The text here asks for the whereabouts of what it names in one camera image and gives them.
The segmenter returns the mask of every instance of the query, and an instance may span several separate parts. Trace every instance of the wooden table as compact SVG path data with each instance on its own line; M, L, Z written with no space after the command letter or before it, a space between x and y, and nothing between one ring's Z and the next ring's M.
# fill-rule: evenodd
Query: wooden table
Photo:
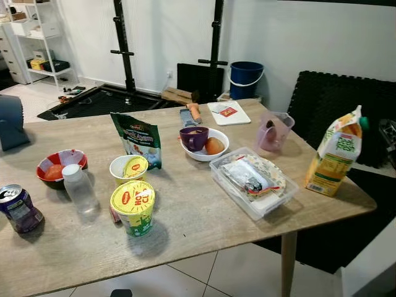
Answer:
M217 126L207 106L201 106L204 124L224 132L230 138L230 150L253 146L260 116L267 112L255 100L239 102L251 124ZM264 157L301 189L289 203L253 222L211 178L209 164L184 153L178 142L179 109L131 113L158 125L163 149L163 168L147 175L156 190L156 204L153 230L142 238L125 234L108 213L116 187L108 168L124 154L110 116L25 125L32 144L0 152L0 184L22 185L43 212L45 223L19 235L0 215L0 296L62 290L279 235L283 236L282 295L289 296L296 232L376 208L349 179L334 198L305 189L303 179L315 151L292 132L282 155L266 153ZM88 156L101 205L94 219L80 217L64 192L46 187L35 176L43 158L63 149L80 149Z

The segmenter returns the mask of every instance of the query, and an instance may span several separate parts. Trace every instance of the plastic water bottle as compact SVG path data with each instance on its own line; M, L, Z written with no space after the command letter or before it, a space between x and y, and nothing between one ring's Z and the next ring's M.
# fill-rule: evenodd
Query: plastic water bottle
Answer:
M67 165L62 170L64 187L79 213L90 213L98 208L91 182L80 165Z

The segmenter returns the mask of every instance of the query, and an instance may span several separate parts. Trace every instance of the juice carton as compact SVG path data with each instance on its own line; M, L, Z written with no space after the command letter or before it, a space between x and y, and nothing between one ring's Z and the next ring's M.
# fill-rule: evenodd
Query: juice carton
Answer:
M334 196L351 164L361 151L361 105L351 113L335 120L326 130L308 169L305 187Z

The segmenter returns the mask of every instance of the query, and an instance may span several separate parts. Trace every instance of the green bottle cap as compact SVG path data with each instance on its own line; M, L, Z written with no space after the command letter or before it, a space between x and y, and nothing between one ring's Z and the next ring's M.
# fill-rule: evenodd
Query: green bottle cap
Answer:
M359 120L360 126L364 131L370 130L369 119L367 116L362 116Z

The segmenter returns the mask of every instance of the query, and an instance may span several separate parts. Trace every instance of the pink plastic cup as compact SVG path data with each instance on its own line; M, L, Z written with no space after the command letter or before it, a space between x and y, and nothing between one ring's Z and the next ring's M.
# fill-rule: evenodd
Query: pink plastic cup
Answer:
M295 120L287 113L265 113L261 117L261 125L257 132L255 150L276 152L283 144Z

